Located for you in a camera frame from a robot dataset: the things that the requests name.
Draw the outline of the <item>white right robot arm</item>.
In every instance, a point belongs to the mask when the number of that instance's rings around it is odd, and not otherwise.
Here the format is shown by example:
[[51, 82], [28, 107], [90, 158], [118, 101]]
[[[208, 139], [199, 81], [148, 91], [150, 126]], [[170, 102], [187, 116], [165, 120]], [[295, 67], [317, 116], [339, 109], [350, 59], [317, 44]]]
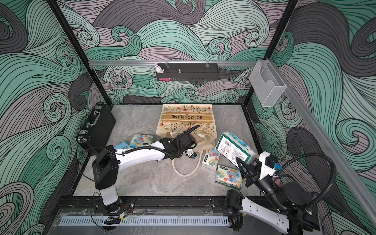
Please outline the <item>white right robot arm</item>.
[[[310, 157], [324, 159], [330, 169], [327, 184], [319, 193], [308, 192], [294, 179], [282, 186], [277, 185], [278, 179], [291, 177], [284, 174], [283, 170], [300, 159]], [[321, 231], [317, 206], [331, 190], [336, 179], [336, 165], [330, 157], [322, 153], [308, 153], [280, 165], [276, 156], [263, 152], [258, 159], [249, 163], [240, 158], [236, 158], [236, 163], [245, 185], [255, 185], [274, 209], [263, 207], [236, 190], [229, 190], [224, 205], [231, 213], [231, 229], [239, 231], [244, 225], [244, 216], [249, 215], [283, 235], [305, 235]]]

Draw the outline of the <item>green barcode tissue pack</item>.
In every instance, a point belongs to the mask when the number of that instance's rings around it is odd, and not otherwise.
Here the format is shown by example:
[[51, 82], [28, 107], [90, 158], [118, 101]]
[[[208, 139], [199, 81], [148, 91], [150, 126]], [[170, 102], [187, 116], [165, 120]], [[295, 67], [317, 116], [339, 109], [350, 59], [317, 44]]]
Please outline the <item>green barcode tissue pack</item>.
[[236, 158], [248, 164], [258, 157], [258, 153], [230, 131], [222, 133], [215, 148], [236, 167], [239, 167]]

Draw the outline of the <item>light blue puppy tissue pack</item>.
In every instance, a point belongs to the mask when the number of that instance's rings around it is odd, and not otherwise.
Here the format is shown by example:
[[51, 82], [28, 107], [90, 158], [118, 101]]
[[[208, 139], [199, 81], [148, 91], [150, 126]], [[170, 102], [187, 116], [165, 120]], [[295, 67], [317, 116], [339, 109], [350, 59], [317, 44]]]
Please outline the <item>light blue puppy tissue pack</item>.
[[114, 146], [114, 149], [129, 149], [131, 148], [129, 146], [129, 144], [127, 144], [125, 141], [122, 141], [121, 143], [119, 143], [118, 145]]

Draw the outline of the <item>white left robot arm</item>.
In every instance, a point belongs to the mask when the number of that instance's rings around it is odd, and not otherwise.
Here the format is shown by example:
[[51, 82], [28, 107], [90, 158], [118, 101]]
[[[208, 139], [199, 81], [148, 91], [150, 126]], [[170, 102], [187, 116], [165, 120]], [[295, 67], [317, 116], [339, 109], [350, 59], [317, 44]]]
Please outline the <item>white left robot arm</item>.
[[92, 162], [95, 188], [99, 191], [105, 207], [116, 211], [120, 207], [120, 199], [116, 182], [118, 172], [134, 165], [165, 159], [174, 160], [186, 155], [195, 158], [194, 148], [197, 141], [192, 132], [200, 126], [196, 125], [180, 133], [176, 138], [162, 138], [147, 146], [129, 149], [104, 148]]

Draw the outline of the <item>floral canvas tote bag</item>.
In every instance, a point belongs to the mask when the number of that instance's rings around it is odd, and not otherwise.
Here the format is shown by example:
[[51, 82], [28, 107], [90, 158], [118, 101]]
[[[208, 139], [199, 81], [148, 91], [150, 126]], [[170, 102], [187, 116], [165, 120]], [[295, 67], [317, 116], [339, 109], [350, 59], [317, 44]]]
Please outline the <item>floral canvas tote bag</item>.
[[191, 134], [197, 141], [195, 152], [215, 148], [217, 130], [211, 104], [164, 104], [156, 134], [176, 138], [178, 134], [199, 126]]

